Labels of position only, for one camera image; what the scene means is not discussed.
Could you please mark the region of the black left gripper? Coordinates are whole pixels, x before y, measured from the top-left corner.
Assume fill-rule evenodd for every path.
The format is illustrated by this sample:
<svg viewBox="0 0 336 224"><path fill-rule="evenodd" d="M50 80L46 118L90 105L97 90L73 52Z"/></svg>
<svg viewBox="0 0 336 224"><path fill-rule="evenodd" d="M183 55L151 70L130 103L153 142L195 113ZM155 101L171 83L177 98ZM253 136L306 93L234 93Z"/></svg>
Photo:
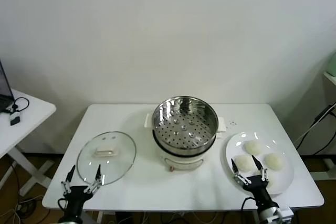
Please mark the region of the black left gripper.
<svg viewBox="0 0 336 224"><path fill-rule="evenodd" d="M76 166L73 165L65 181L61 182L64 196L59 199L59 208L63 212L59 223L83 223L81 214L85 202L90 200L93 193L102 186L101 165L99 165L93 183L89 186L70 187L75 168Z"/></svg>

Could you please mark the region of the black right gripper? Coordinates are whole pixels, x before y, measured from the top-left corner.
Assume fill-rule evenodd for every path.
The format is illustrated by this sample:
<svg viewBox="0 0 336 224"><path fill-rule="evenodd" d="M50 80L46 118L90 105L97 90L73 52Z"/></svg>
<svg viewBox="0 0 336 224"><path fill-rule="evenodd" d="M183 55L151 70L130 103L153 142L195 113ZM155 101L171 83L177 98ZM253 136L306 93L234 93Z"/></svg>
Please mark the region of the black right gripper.
<svg viewBox="0 0 336 224"><path fill-rule="evenodd" d="M264 168L261 162L254 155L252 155L252 158L261 174L261 177L248 177L248 179L245 178L242 174L239 173L239 170L234 160L231 159L235 182L239 185L243 185L244 190L252 193L258 210L266 210L271 207L279 207L279 205L272 200L266 189L269 181L268 169Z"/></svg>

